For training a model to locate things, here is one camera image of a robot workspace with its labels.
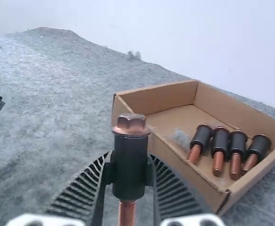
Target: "hex head bolt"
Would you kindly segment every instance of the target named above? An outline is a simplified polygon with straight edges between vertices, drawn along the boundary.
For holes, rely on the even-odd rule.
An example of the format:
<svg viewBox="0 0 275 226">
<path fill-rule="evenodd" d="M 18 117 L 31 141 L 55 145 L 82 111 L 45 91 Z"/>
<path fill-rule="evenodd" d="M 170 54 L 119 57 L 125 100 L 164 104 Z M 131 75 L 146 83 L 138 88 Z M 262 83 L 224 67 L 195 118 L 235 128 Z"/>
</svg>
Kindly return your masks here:
<svg viewBox="0 0 275 226">
<path fill-rule="evenodd" d="M 197 127 L 196 133 L 190 142 L 190 152 L 187 160 L 194 165 L 197 163 L 200 154 L 207 147 L 212 137 L 213 129 L 208 124 L 201 124 Z"/>
<path fill-rule="evenodd" d="M 246 151 L 247 160 L 242 168 L 242 175 L 245 175 L 265 158 L 271 144 L 271 140 L 264 134 L 258 134 L 253 137 L 252 143 Z"/>
<path fill-rule="evenodd" d="M 230 172 L 232 180 L 238 180 L 241 176 L 241 163 L 246 154 L 247 135 L 241 130 L 234 130 L 230 134 L 229 158 Z"/>
<path fill-rule="evenodd" d="M 213 158 L 212 173 L 219 177 L 223 173 L 224 160 L 228 157 L 228 139 L 230 132 L 222 126 L 214 130 L 211 155 Z"/>
<path fill-rule="evenodd" d="M 111 162 L 116 170 L 112 193 L 120 200 L 118 225 L 134 226 L 135 200 L 145 192 L 150 130 L 144 115 L 124 114 L 118 117 L 112 132 L 115 136 Z"/>
</svg>

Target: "cardboard box flap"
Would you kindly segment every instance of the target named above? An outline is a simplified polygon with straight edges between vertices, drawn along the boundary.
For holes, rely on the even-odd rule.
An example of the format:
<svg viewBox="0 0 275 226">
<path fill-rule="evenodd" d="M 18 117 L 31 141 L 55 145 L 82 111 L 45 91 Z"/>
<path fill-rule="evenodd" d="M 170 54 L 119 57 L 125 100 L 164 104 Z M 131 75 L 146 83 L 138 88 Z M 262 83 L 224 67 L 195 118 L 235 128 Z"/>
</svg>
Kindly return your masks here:
<svg viewBox="0 0 275 226">
<path fill-rule="evenodd" d="M 135 113 L 149 115 L 193 104 L 197 86 L 197 80 L 187 80 L 119 92 L 117 95 L 121 96 Z"/>
<path fill-rule="evenodd" d="M 251 138 L 266 134 L 275 148 L 275 120 L 213 87 L 199 83 L 194 105 L 221 122 L 243 130 Z"/>
</svg>

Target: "open cardboard box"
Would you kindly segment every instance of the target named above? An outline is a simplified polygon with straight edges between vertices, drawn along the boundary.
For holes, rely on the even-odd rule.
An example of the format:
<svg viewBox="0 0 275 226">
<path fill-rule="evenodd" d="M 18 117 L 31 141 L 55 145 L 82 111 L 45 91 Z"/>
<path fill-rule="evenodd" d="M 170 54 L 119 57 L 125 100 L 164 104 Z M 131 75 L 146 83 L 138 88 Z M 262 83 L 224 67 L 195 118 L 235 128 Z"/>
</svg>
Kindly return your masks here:
<svg viewBox="0 0 275 226">
<path fill-rule="evenodd" d="M 219 215 L 275 166 L 275 120 L 197 80 L 116 93 L 112 110 L 113 126 L 122 113 L 146 115 L 147 125 L 152 131 L 149 153 L 189 181 Z M 225 163 L 223 175 L 215 177 L 209 150 L 201 155 L 195 166 L 186 161 L 187 152 L 172 140 L 176 129 L 183 130 L 192 138 L 197 126 L 202 123 L 222 125 L 230 131 L 243 130 L 249 138 L 247 147 L 254 135 L 266 134 L 272 141 L 271 150 L 263 161 L 237 181 L 229 177 L 229 162 Z"/>
</svg>

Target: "gray carpet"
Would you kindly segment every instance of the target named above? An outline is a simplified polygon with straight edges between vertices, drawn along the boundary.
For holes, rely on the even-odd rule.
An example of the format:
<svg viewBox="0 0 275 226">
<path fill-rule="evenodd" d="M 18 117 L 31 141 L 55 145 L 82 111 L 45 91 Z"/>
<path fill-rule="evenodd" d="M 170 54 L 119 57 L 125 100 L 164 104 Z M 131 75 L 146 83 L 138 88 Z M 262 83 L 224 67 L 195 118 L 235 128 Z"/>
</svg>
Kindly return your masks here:
<svg viewBox="0 0 275 226">
<path fill-rule="evenodd" d="M 73 174 L 112 149 L 114 92 L 184 79 L 71 31 L 38 28 L 0 36 L 0 95 L 6 102 L 0 113 L 0 226 L 24 212 L 43 211 Z M 233 96 L 275 118 L 274 108 Z M 152 225 L 151 192 L 138 201 L 138 226 Z M 118 202 L 110 187 L 106 194 L 104 225 L 116 225 Z M 223 219 L 228 225 L 275 225 L 275 169 Z"/>
</svg>

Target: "copper threaded stud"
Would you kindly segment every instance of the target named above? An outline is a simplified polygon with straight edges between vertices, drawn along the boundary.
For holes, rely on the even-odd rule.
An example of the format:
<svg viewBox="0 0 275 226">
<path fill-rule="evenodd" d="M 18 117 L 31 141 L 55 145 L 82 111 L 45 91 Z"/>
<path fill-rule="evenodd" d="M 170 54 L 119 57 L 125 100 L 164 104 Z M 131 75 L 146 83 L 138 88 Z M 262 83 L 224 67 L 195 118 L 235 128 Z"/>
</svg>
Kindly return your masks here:
<svg viewBox="0 0 275 226">
<path fill-rule="evenodd" d="M 242 168 L 242 175 L 245 175 L 249 170 L 251 170 L 257 163 L 259 157 L 257 154 L 250 154 Z"/>
<path fill-rule="evenodd" d="M 233 153 L 230 161 L 230 178 L 238 180 L 241 176 L 242 157 L 239 153 Z"/>
<path fill-rule="evenodd" d="M 200 153 L 201 153 L 201 147 L 199 145 L 192 146 L 189 152 L 188 161 L 190 161 L 192 164 L 195 165 L 198 161 Z"/>
<path fill-rule="evenodd" d="M 118 226 L 134 226 L 135 201 L 120 200 L 118 205 Z"/>
<path fill-rule="evenodd" d="M 224 153 L 216 152 L 213 156 L 212 173 L 215 177 L 219 177 L 223 172 Z"/>
</svg>

